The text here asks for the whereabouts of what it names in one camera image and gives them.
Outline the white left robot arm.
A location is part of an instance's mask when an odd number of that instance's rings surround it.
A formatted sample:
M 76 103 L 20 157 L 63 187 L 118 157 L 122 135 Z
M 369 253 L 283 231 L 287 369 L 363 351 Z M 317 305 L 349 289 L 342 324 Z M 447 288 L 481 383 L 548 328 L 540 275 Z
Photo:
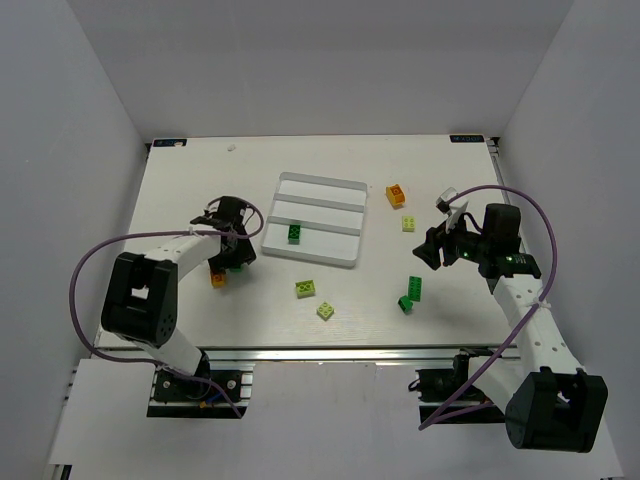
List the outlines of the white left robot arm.
M 223 274 L 256 260 L 248 221 L 262 213 L 250 202 L 222 196 L 210 201 L 189 229 L 145 253 L 116 258 L 101 313 L 103 330 L 141 347 L 157 366 L 179 376 L 205 378 L 208 360 L 178 329 L 178 287 L 196 267 Z

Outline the yellow orange long lego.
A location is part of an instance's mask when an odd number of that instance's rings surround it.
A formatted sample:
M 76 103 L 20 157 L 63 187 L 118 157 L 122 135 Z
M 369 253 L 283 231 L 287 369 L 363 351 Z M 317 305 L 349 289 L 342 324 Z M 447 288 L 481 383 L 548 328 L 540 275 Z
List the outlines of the yellow orange long lego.
M 210 273 L 210 281 L 211 285 L 214 289 L 223 288 L 226 283 L 226 273 L 225 272 L 211 272 Z

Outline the dark green small lego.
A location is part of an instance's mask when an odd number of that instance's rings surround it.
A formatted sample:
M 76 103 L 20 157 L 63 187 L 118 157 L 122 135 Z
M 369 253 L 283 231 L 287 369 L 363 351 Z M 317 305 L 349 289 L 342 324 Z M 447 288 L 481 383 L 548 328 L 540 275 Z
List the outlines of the dark green small lego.
M 398 306 L 404 314 L 409 314 L 413 310 L 414 302 L 406 295 L 398 299 Z

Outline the dark green lego brick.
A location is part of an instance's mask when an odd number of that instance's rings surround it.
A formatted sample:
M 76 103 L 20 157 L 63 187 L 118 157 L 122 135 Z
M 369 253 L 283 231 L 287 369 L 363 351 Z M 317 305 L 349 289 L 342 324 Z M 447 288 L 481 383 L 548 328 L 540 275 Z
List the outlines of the dark green lego brick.
M 291 245 L 298 245 L 301 238 L 301 225 L 290 224 L 288 227 L 287 240 Z

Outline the orange tall lego brick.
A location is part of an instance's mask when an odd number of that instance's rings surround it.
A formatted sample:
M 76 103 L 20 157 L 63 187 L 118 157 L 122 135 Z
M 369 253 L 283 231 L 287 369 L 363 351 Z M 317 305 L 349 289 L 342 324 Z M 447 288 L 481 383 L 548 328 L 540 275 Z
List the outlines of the orange tall lego brick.
M 399 184 L 387 186 L 385 193 L 394 209 L 402 207 L 406 202 L 405 193 Z

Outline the dark green long lego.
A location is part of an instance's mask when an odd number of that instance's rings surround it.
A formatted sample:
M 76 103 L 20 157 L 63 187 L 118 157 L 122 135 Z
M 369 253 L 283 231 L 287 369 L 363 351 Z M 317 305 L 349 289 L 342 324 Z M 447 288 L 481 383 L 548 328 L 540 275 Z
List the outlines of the dark green long lego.
M 422 295 L 422 278 L 410 276 L 408 279 L 407 296 L 412 302 L 419 302 Z

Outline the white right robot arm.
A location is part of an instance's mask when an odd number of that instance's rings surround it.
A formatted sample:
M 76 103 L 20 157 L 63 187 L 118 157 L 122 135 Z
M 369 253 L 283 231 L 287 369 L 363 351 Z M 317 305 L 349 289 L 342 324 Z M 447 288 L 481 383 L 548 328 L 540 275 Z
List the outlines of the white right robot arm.
M 423 402 L 442 404 L 452 395 L 474 407 L 492 403 L 503 415 L 507 436 L 517 449 L 588 453 L 592 450 L 608 398 L 604 379 L 589 375 L 570 352 L 541 294 L 543 283 L 533 256 L 520 250 L 520 210 L 492 203 L 482 226 L 465 204 L 450 207 L 430 228 L 414 255 L 432 269 L 458 260 L 477 264 L 479 274 L 516 331 L 522 369 L 514 370 L 488 348 L 462 349 L 450 369 L 423 372 L 412 389 Z

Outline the pale green square lego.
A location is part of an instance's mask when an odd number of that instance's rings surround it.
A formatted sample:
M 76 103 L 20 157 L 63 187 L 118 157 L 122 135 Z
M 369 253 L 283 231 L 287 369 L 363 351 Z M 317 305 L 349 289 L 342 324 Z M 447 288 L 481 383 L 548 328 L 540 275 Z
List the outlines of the pale green square lego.
M 403 216 L 402 217 L 402 231 L 403 232 L 414 232 L 416 229 L 416 221 L 413 216 Z

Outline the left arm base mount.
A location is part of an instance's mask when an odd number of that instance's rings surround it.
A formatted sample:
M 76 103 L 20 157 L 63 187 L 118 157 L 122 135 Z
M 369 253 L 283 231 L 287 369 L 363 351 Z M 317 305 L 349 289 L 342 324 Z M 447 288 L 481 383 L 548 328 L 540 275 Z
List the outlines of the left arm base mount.
M 253 366 L 216 360 L 208 356 L 196 374 L 207 383 L 185 380 L 157 368 L 151 384 L 146 416 L 161 419 L 240 420 L 249 406 L 253 384 Z

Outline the lime green lego brick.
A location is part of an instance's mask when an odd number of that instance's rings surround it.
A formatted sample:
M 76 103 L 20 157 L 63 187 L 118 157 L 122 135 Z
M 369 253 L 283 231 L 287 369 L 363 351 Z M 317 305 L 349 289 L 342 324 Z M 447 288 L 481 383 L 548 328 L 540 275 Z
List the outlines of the lime green lego brick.
M 295 283 L 295 292 L 298 299 L 308 298 L 316 294 L 313 280 L 303 280 Z

